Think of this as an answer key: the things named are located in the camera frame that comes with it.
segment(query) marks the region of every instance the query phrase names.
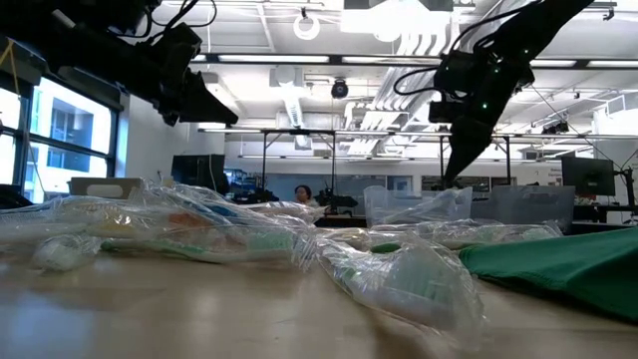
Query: security camera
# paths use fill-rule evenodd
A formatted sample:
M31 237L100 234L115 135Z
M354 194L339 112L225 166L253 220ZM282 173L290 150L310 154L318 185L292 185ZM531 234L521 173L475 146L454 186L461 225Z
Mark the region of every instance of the security camera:
M335 84L332 85L332 94L333 99L343 99L348 96L348 85L346 85L346 80L344 79L336 79Z

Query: clear plastic bin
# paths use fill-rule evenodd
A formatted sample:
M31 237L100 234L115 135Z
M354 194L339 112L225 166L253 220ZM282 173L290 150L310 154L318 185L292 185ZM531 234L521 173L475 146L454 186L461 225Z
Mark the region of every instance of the clear plastic bin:
M574 197L571 185L498 185L492 189L491 204L485 205L493 205L492 219L504 224L555 220L566 231L573 220Z
M408 192L373 185L364 190L368 226L470 217L472 188Z
M471 219L495 219L496 205L490 199L474 200L470 210Z

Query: woman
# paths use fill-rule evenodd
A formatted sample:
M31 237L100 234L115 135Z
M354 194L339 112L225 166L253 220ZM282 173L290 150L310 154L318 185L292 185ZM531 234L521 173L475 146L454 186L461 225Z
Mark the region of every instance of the woman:
M295 189L295 199L297 203L306 204L309 206L319 206L319 203L312 197L312 190L306 184L298 185Z

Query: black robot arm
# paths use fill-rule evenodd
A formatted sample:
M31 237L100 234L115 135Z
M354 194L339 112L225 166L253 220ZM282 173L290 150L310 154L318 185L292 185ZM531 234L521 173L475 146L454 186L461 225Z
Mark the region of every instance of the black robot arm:
M531 60L593 1L532 2L511 11L513 16L479 39L471 54L452 49L443 56L432 88L443 98L430 103L430 122L452 123L447 185L489 146L493 128L514 90L533 83Z
M0 33L42 57L149 101L164 121L235 124L237 116L188 64L201 39L185 24L137 44L120 38L149 23L161 0L0 0Z

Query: wooden table surface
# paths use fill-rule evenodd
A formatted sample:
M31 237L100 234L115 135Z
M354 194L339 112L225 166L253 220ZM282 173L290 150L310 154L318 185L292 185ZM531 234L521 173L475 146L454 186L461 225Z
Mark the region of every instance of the wooden table surface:
M0 258L0 358L632 358L638 328L479 283L480 352L358 305L316 267L100 257L63 274Z

